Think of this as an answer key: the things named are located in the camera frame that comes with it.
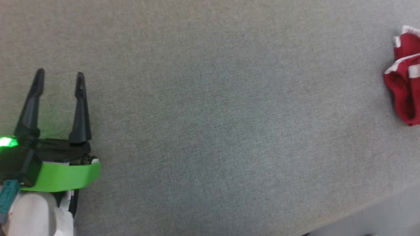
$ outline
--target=green plastic band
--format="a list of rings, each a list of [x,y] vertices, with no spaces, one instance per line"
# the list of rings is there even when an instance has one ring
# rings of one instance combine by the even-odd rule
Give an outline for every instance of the green plastic band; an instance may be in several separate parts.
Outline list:
[[[61,165],[43,163],[37,182],[33,187],[22,187],[21,190],[37,192],[61,192],[81,189],[98,178],[101,163],[90,165]]]

